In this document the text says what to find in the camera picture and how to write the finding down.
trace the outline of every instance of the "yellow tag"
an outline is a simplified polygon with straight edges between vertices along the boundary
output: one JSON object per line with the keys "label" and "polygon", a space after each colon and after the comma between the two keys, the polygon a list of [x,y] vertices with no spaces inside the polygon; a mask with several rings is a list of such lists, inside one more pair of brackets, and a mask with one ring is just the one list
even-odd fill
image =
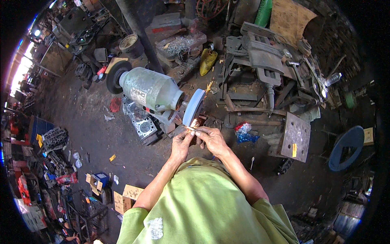
{"label": "yellow tag", "polygon": [[292,145],[292,157],[293,158],[295,158],[296,157],[296,143],[294,143],[293,145]]}
{"label": "yellow tag", "polygon": [[116,157],[117,157],[117,156],[115,156],[115,154],[112,155],[112,157],[110,157],[110,162],[112,162]]}
{"label": "yellow tag", "polygon": [[39,144],[39,147],[41,148],[42,145],[43,145],[43,140],[42,140],[42,136],[37,134],[37,137],[35,138],[37,141],[38,141],[38,144]]}

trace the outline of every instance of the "person's left hand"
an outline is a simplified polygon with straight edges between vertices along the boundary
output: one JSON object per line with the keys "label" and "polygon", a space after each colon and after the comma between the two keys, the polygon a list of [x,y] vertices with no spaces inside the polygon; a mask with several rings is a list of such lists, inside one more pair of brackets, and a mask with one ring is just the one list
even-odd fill
{"label": "person's left hand", "polygon": [[183,131],[179,135],[175,136],[172,139],[172,153],[170,159],[180,164],[184,163],[194,135],[195,131],[191,131],[188,134],[186,134],[186,131]]}

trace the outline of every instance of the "bench grinder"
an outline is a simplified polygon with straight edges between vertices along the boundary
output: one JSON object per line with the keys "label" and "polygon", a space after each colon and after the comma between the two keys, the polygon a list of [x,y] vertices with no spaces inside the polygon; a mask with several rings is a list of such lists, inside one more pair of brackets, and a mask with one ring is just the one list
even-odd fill
{"label": "bench grinder", "polygon": [[[172,77],[142,67],[132,69],[127,61],[112,66],[107,76],[107,88],[114,94],[123,91],[136,107],[158,119],[166,134],[175,129],[174,124],[190,126],[199,115],[206,95],[204,90],[197,89],[191,99],[185,101],[184,92]],[[182,118],[179,110],[185,110]]]}

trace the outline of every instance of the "blue plastic bag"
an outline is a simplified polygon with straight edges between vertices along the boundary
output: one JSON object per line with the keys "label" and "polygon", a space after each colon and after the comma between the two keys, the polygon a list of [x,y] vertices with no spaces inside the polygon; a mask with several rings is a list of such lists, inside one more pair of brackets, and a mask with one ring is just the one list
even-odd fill
{"label": "blue plastic bag", "polygon": [[246,141],[251,141],[255,143],[259,138],[260,136],[258,135],[252,135],[249,133],[237,133],[237,143],[243,143]]}

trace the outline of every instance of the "green spool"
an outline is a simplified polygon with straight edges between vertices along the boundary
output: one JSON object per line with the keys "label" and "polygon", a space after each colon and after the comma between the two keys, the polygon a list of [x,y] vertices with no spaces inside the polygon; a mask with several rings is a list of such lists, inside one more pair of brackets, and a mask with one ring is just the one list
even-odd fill
{"label": "green spool", "polygon": [[347,103],[347,107],[349,109],[353,109],[356,107],[356,98],[353,93],[345,94],[345,102]]}
{"label": "green spool", "polygon": [[271,17],[272,0],[261,0],[255,19],[255,25],[265,27]]}

